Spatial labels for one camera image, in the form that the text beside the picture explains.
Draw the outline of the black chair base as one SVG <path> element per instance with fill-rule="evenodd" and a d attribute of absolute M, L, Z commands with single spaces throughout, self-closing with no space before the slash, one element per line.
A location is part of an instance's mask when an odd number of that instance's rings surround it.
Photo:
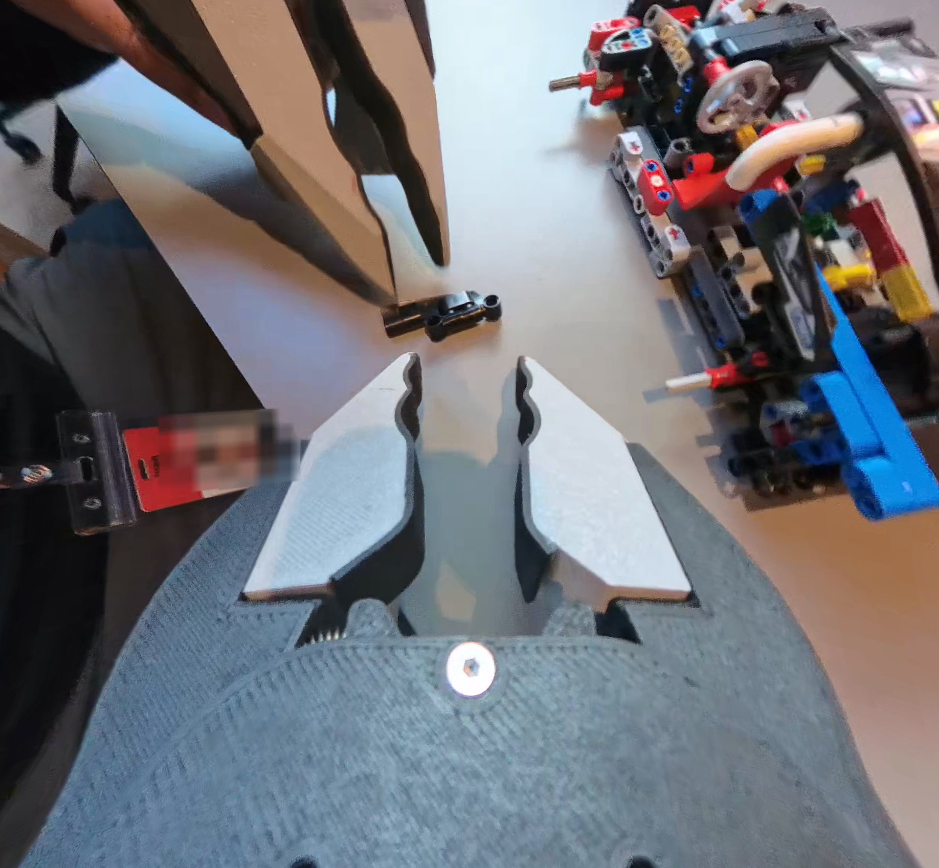
<path fill-rule="evenodd" d="M 9 148 L 28 167 L 35 166 L 42 158 L 40 147 L 25 134 L 12 131 L 10 122 L 29 110 L 36 103 L 1 102 L 1 138 L 2 143 Z M 87 195 L 75 195 L 72 192 L 71 181 L 78 151 L 79 135 L 70 120 L 53 101 L 54 129 L 53 129 L 53 165 L 52 189 L 53 193 L 68 206 L 73 216 L 81 214 L 93 198 Z"/>

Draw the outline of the toy brick car chassis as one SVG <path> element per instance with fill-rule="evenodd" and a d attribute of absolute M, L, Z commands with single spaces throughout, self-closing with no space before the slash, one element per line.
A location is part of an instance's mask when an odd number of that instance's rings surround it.
<path fill-rule="evenodd" d="M 548 88 L 621 126 L 611 176 L 717 359 L 666 388 L 733 410 L 734 486 L 845 491 L 871 521 L 937 510 L 937 307 L 855 175 L 896 162 L 937 278 L 937 52 L 914 20 L 629 0 Z"/>

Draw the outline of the red badge in clear holder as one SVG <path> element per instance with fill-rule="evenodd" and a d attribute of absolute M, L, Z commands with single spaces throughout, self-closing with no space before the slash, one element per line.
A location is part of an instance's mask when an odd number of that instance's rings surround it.
<path fill-rule="evenodd" d="M 308 442 L 272 410 L 160 416 L 124 427 L 114 414 L 57 416 L 72 529 L 112 532 L 174 510 L 299 476 Z"/>

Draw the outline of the person's dark clothed body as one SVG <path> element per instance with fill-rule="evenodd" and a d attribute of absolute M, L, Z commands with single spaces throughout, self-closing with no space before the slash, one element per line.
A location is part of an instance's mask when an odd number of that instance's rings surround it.
<path fill-rule="evenodd" d="M 122 200 L 61 228 L 49 257 L 2 272 L 3 465 L 61 460 L 64 411 L 137 427 L 261 406 Z M 235 499 L 80 536 L 63 487 L 2 490 L 2 866 L 18 866 L 39 834 L 138 617 Z"/>

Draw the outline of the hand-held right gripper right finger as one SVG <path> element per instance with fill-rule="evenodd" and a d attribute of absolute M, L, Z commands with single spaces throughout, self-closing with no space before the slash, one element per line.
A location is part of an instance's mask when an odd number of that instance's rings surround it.
<path fill-rule="evenodd" d="M 582 604 L 687 601 L 692 585 L 626 439 L 531 357 L 517 359 L 514 397 L 524 601 L 546 581 Z"/>

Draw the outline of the black badge reel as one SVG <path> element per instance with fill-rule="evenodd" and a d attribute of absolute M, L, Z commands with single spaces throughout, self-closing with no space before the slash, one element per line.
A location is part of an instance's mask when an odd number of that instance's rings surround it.
<path fill-rule="evenodd" d="M 73 461 L 1 465 L 1 490 L 72 486 L 84 482 L 81 465 Z"/>

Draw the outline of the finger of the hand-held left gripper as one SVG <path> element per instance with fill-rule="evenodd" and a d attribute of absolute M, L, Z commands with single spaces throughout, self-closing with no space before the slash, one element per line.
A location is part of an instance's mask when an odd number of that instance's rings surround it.
<path fill-rule="evenodd" d="M 325 0 L 335 125 L 362 177 L 394 177 L 431 261 L 450 264 L 435 62 L 424 0 Z"/>
<path fill-rule="evenodd" d="M 191 0 L 260 125 L 259 175 L 335 242 L 382 306 L 396 301 L 387 236 L 336 142 L 326 92 L 285 0 Z"/>

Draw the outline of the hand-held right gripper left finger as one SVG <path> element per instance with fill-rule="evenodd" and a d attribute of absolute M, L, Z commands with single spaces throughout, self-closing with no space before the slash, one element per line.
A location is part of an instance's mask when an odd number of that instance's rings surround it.
<path fill-rule="evenodd" d="M 312 434 L 242 599 L 400 598 L 425 559 L 421 400 L 421 360 L 405 353 Z"/>

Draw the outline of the person's left forearm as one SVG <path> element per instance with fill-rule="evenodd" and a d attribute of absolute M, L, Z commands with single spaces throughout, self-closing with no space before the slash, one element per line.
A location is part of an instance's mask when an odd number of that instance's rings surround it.
<path fill-rule="evenodd" d="M 1 0 L 1 103 L 28 107 L 75 88 L 116 61 Z"/>

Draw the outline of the grey desk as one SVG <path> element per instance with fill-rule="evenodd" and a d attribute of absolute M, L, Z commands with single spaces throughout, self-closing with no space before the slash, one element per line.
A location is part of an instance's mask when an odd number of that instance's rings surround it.
<path fill-rule="evenodd" d="M 514 578 L 514 369 L 530 356 L 643 444 L 738 539 L 811 640 L 876 791 L 937 866 L 937 516 L 870 522 L 845 494 L 750 509 L 718 466 L 725 418 L 669 396 L 698 334 L 654 279 L 605 172 L 615 130 L 546 84 L 580 66 L 591 23 L 627 0 L 426 0 L 452 263 L 395 237 L 405 298 L 474 288 L 500 323 L 431 344 L 387 339 L 379 312 L 288 250 L 306 228 L 248 154 L 116 64 L 62 100 L 253 391 L 304 435 L 400 353 L 424 373 L 426 556 L 402 598 L 418 634 L 534 628 Z"/>

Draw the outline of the black brick assembly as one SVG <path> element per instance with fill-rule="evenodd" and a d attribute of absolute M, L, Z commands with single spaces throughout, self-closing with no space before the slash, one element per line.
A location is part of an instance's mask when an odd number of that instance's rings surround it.
<path fill-rule="evenodd" d="M 433 342 L 472 329 L 482 322 L 499 322 L 501 316 L 502 303 L 498 295 L 481 295 L 472 289 L 381 310 L 382 323 L 389 338 L 423 332 Z"/>

